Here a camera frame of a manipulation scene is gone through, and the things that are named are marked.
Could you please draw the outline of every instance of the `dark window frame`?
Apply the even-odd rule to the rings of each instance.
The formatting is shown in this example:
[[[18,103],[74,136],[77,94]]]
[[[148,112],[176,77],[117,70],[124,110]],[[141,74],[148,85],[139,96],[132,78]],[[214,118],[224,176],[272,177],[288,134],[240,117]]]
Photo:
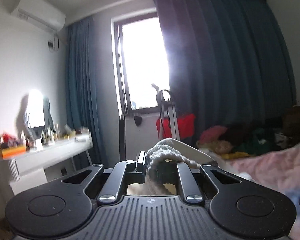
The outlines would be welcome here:
[[[159,107],[147,107],[141,109],[132,110],[129,86],[127,80],[127,72],[124,62],[124,53],[123,53],[123,35],[122,35],[122,26],[125,24],[138,22],[146,19],[158,17],[157,12],[147,13],[132,18],[128,18],[122,21],[114,23],[114,46],[115,46],[115,59],[116,59],[116,68],[118,74],[118,85],[119,85],[119,96],[121,109],[125,116],[133,116],[134,114],[151,114],[158,113]]]

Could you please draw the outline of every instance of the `white wall-mounted air conditioner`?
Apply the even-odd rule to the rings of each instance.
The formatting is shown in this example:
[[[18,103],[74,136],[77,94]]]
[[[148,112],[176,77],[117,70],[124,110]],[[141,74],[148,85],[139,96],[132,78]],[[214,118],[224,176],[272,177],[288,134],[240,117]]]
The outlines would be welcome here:
[[[60,31],[66,21],[66,15],[45,0],[20,0],[11,15],[26,20],[49,33]]]

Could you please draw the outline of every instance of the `dark teal curtain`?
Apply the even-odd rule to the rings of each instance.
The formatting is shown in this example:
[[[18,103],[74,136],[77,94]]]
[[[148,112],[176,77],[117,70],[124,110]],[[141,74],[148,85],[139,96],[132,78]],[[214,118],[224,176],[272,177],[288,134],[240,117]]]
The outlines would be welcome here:
[[[71,128],[88,127],[93,142],[89,150],[93,163],[108,166],[99,130],[96,88],[96,42],[94,21],[87,17],[68,27],[66,66],[67,122]],[[89,165],[85,153],[74,158],[77,169]]]
[[[266,0],[154,0],[179,112],[213,125],[279,117],[296,103],[289,53]]]

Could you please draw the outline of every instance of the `silver bolt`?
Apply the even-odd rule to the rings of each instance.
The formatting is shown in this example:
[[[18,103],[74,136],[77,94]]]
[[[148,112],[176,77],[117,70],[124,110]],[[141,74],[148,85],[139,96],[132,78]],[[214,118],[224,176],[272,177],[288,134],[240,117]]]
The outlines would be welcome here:
[[[186,200],[191,203],[198,203],[202,201],[202,197],[199,195],[189,195],[186,197]]]
[[[104,202],[104,203],[111,203],[115,200],[115,196],[112,195],[102,195],[99,197],[99,200]]]

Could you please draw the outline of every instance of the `window pane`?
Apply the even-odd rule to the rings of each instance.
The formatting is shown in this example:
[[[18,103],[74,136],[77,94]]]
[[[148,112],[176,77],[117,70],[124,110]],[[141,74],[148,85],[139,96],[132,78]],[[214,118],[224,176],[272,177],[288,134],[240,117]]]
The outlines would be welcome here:
[[[159,19],[150,18],[122,26],[123,53],[132,109],[157,106],[156,91],[169,89],[167,55]]]

